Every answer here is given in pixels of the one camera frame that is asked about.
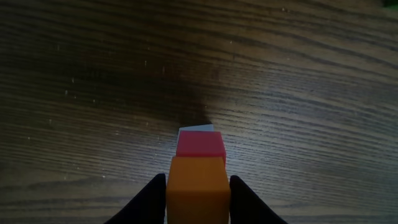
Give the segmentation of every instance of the light blue block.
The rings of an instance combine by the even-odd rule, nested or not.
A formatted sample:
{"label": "light blue block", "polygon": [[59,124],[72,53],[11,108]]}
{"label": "light blue block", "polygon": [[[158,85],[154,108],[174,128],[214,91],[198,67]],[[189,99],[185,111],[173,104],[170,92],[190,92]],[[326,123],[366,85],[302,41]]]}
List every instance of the light blue block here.
{"label": "light blue block", "polygon": [[178,139],[180,139],[181,131],[214,131],[214,125],[213,124],[205,124],[205,125],[180,128],[178,131],[177,143],[178,143]]}

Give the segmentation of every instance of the block tower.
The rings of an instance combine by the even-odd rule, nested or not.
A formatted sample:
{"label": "block tower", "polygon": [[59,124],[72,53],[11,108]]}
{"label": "block tower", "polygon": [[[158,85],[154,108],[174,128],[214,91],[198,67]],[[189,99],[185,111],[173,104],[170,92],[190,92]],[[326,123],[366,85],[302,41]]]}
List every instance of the block tower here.
{"label": "block tower", "polygon": [[168,224],[227,224],[226,152],[213,125],[181,128],[166,188]]}

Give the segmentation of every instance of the wood grain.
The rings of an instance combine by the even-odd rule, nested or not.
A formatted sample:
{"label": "wood grain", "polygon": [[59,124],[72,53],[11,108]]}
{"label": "wood grain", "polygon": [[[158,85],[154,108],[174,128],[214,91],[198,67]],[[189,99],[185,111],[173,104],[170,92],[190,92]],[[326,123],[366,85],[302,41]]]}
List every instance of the wood grain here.
{"label": "wood grain", "polygon": [[0,0],[0,223],[101,223],[211,121],[289,223],[398,223],[398,11]]}

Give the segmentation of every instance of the red block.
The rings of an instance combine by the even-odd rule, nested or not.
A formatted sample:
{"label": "red block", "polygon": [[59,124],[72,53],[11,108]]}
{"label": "red block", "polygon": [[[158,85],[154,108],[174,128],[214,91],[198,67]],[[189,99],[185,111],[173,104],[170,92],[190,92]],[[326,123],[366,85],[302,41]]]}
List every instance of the red block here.
{"label": "red block", "polygon": [[177,144],[177,157],[222,157],[226,153],[223,138],[216,131],[181,131]]}

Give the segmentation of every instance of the front face of orange block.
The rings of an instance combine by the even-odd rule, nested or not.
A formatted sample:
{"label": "front face of orange block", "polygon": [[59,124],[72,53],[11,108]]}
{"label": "front face of orange block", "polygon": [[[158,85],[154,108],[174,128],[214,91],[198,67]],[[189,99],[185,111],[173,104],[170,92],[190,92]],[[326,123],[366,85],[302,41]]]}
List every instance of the front face of orange block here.
{"label": "front face of orange block", "polygon": [[174,157],[166,188],[169,224],[227,224],[231,190],[222,157]]}

